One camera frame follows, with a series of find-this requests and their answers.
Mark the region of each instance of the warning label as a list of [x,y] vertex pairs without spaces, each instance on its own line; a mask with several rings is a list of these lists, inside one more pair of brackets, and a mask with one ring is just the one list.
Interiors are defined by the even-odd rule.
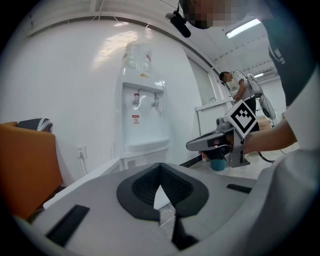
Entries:
[[132,118],[133,118],[134,125],[139,124],[139,116],[138,115],[133,115]]

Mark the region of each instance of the ceiling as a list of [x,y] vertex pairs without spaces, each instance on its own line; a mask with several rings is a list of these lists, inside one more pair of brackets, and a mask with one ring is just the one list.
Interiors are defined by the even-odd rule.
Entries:
[[[173,12],[179,0],[43,0],[25,18],[24,32],[28,36],[54,24],[85,17],[115,16],[137,20],[157,27],[185,42],[218,72],[239,70],[254,75],[269,73],[277,78],[276,68],[268,53],[267,32],[258,24],[231,39],[226,32],[239,24],[228,27],[197,29],[187,23],[190,38],[184,38],[167,20],[166,13]],[[254,19],[247,16],[244,23]]]

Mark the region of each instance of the floor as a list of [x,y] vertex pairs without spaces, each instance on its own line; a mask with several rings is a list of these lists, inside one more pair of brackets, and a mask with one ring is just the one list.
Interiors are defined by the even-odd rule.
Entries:
[[[283,156],[284,153],[289,153],[299,149],[298,143],[295,143],[287,148],[282,149],[283,152],[280,150],[275,151],[267,151],[262,152],[261,154],[268,160],[276,160],[279,157]],[[271,166],[271,163],[264,161],[258,153],[250,153],[245,157],[251,164],[243,167],[231,168],[226,167],[225,170],[222,171],[215,171],[211,169],[210,161],[203,162],[200,161],[195,165],[191,166],[190,168],[204,171],[206,173],[212,173],[217,175],[226,175],[232,177],[241,177],[241,178],[248,178],[248,179],[257,179],[260,172]],[[175,225],[175,214],[176,210],[172,206],[171,203],[167,204],[166,206],[159,209],[160,211],[160,228],[164,231],[169,239],[172,238],[174,225]]]

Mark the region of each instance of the gray device surface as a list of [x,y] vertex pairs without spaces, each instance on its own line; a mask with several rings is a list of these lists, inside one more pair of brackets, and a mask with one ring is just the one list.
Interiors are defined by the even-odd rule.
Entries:
[[214,139],[218,139],[223,136],[225,136],[224,132],[214,130],[187,142],[186,148],[190,151],[215,150],[217,147],[215,147],[215,145],[211,142],[213,142]]
[[[33,226],[21,219],[17,223],[47,255],[259,255],[280,243],[309,210],[319,191],[319,153],[287,153],[262,170],[257,180],[168,164],[202,182],[209,192],[198,214],[180,219],[185,232],[197,240],[183,250],[165,236],[158,222],[133,217],[117,200],[118,185],[150,164],[90,180],[42,212]],[[252,190],[247,194],[227,184]],[[90,211],[63,248],[44,235],[75,204]]]

